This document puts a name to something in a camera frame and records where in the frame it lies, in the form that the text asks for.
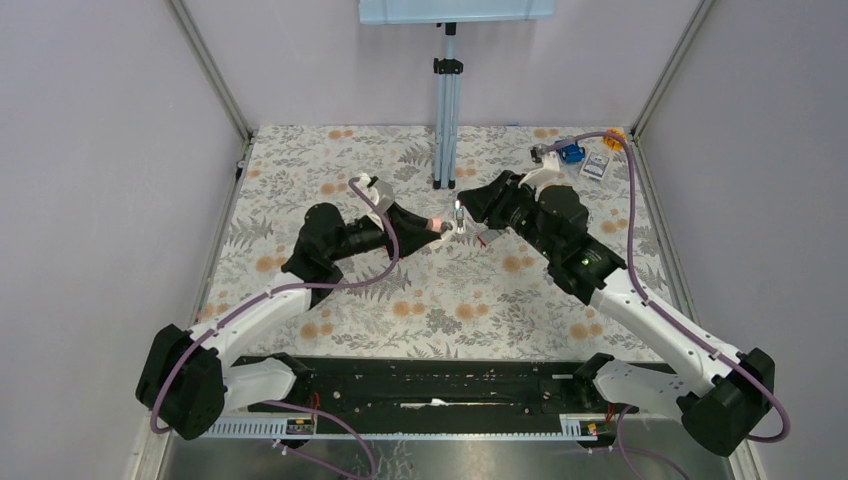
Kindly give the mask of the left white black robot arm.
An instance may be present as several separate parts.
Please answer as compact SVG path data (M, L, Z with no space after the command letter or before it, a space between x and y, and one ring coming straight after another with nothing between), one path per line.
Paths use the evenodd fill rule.
M190 329L168 325L153 339L135 397L164 426L186 440L205 433L224 412L275 400L296 411L309 401L310 385L284 361L251 365L237 360L286 320L304 314L343 288L337 261L374 250L404 258L455 233L453 223L415 215L397 204L385 213L347 223L330 203L305 214L293 253L264 291L221 318Z

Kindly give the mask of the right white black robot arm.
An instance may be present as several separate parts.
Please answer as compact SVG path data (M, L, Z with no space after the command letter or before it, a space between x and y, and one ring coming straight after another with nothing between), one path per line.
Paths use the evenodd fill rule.
M619 255L589 234L589 212L573 188L537 191L504 171L486 186L459 192L458 201L475 222L513 230L547 260L562 291L623 325L672 370L664 374L597 354L589 375L573 386L583 410L597 412L611 402L661 414L722 457L750 438L768 414L772 357L759 348L742 352L657 298Z

